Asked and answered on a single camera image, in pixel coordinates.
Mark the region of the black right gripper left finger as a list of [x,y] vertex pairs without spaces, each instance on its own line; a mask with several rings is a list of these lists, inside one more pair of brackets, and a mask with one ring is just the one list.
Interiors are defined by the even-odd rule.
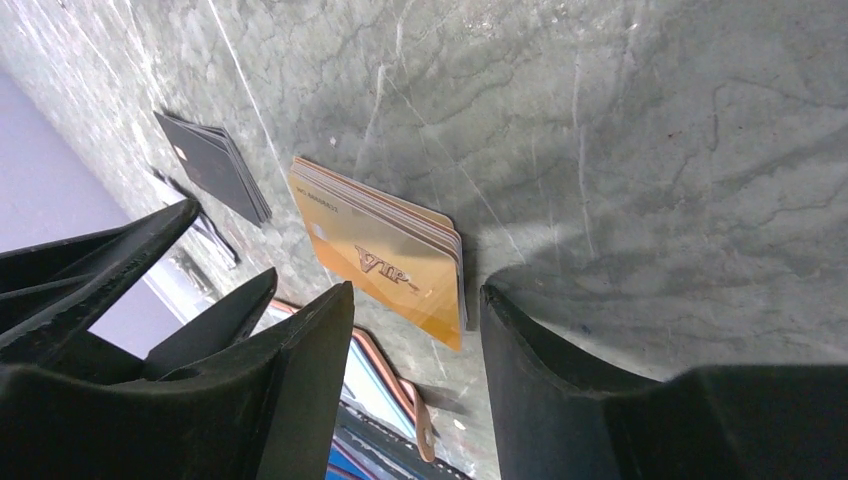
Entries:
[[334,285],[289,319],[156,381],[1,370],[5,479],[321,479],[353,326]]

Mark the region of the brown leather card holder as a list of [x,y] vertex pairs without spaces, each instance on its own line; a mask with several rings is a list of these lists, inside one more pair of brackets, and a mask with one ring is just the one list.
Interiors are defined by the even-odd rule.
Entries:
[[370,333],[360,327],[352,331],[341,399],[406,435],[423,461],[436,460],[433,425],[417,387],[395,373]]

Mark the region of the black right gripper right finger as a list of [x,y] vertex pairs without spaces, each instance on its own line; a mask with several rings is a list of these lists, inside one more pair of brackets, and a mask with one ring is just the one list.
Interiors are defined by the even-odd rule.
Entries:
[[843,479],[843,365],[724,365],[655,381],[480,291],[505,479]]

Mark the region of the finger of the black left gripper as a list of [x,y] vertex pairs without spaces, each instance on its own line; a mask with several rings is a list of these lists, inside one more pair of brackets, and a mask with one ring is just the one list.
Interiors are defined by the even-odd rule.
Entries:
[[200,205],[183,200],[124,226],[1,256],[1,361],[48,365],[176,243]]
[[158,380],[247,339],[276,293],[277,281],[271,267],[204,310],[148,353],[142,377]]

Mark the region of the silver magnetic stripe card stack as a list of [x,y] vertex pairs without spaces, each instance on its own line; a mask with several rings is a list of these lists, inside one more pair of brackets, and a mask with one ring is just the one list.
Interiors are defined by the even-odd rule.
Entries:
[[[193,194],[158,169],[146,172],[145,178],[155,190],[158,200],[165,205],[173,205],[183,200],[195,200]],[[200,213],[190,229],[199,235],[201,243],[208,252],[219,260],[227,270],[233,270],[238,266],[237,252],[220,233],[203,207],[200,207]]]

